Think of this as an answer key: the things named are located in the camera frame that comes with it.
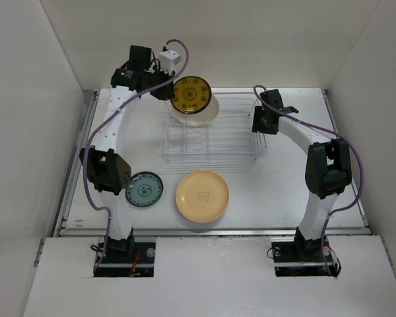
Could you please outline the beige plastic plate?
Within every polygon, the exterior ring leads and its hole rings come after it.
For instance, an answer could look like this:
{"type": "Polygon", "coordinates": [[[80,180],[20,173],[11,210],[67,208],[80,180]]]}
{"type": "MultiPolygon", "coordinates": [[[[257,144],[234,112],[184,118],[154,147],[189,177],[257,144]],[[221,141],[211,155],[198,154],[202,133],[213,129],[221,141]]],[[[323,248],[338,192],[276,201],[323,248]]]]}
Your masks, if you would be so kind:
{"type": "Polygon", "coordinates": [[[172,115],[182,124],[190,127],[201,127],[210,124],[219,113],[219,103],[215,96],[211,97],[209,105],[201,112],[196,114],[181,114],[173,110],[172,115]]]}

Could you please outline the purple plastic plate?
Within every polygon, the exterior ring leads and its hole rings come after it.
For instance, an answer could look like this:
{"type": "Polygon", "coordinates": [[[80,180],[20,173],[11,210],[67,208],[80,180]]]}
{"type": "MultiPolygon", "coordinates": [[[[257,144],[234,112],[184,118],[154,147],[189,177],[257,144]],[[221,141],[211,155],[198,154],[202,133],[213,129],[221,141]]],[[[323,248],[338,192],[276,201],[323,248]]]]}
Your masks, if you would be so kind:
{"type": "Polygon", "coordinates": [[[195,224],[208,224],[218,221],[224,215],[224,213],[205,215],[204,217],[196,217],[193,216],[192,214],[185,214],[185,213],[180,213],[180,215],[187,221],[190,221],[195,224]]]}

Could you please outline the yellow black patterned plate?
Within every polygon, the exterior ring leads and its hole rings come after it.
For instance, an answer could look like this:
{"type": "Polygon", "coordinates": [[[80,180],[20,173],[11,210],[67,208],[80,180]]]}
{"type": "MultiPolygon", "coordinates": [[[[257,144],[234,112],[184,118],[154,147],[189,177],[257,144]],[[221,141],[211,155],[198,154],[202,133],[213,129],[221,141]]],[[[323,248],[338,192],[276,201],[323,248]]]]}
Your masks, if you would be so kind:
{"type": "Polygon", "coordinates": [[[174,83],[174,97],[171,105],[181,114],[202,112],[212,98],[210,84],[198,76],[186,76],[174,83]]]}

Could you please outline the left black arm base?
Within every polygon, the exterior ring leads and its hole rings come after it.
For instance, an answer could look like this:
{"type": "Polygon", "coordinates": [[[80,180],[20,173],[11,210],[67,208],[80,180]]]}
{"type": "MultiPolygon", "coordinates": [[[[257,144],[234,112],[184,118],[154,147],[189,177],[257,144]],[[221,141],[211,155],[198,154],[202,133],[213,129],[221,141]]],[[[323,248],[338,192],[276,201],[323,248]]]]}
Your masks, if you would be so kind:
{"type": "Polygon", "coordinates": [[[155,242],[136,242],[130,256],[107,250],[99,264],[103,245],[103,242],[99,242],[90,246],[96,253],[94,265],[98,265],[93,269],[94,277],[154,277],[155,242]]]}

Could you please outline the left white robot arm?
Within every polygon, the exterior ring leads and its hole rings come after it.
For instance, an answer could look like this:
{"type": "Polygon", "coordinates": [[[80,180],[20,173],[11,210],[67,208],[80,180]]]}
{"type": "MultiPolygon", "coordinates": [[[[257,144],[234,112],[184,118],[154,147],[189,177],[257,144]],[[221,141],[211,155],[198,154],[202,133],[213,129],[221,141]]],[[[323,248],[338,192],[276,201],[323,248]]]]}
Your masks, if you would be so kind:
{"type": "Polygon", "coordinates": [[[122,157],[129,119],[141,101],[150,94],[157,100],[174,96],[174,68],[188,58],[168,48],[154,55],[151,48],[131,46],[129,59],[112,75],[113,97],[108,102],[104,121],[90,134],[80,153],[82,180],[88,202],[108,214],[101,254],[112,253],[120,262],[134,256],[133,229],[126,211],[118,206],[119,194],[128,187],[131,167],[122,157]]]}

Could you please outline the green patterned small plate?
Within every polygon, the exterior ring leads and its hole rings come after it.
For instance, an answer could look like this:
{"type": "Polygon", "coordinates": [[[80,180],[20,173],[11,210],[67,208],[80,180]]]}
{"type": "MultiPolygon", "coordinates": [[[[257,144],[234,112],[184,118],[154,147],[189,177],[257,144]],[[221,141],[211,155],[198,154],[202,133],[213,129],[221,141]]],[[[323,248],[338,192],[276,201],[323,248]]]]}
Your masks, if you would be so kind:
{"type": "Polygon", "coordinates": [[[161,177],[153,172],[144,171],[132,176],[125,191],[125,198],[134,207],[147,208],[162,197],[163,191],[161,177]]]}

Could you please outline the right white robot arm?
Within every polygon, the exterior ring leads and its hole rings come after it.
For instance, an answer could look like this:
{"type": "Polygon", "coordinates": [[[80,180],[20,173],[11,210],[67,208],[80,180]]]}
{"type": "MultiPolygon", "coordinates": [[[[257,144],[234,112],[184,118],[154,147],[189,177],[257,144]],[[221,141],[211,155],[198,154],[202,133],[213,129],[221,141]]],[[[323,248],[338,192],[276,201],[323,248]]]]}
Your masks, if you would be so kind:
{"type": "Polygon", "coordinates": [[[256,92],[261,105],[255,110],[252,131],[281,133],[306,154],[304,180],[309,191],[304,218],[296,229],[292,251],[300,260],[321,253],[326,243],[325,222],[335,202],[352,181],[347,142],[322,127],[305,123],[293,115],[298,110],[286,107],[277,89],[256,92]]]}

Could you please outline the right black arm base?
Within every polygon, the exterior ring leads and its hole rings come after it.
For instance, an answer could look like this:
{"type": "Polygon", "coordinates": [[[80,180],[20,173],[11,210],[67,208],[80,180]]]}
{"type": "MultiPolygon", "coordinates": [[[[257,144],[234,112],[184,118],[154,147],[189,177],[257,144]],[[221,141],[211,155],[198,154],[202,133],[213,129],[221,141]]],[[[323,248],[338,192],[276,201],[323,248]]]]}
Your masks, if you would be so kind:
{"type": "Polygon", "coordinates": [[[293,241],[274,241],[271,248],[277,277],[338,277],[342,265],[330,246],[303,253],[293,241]]]}

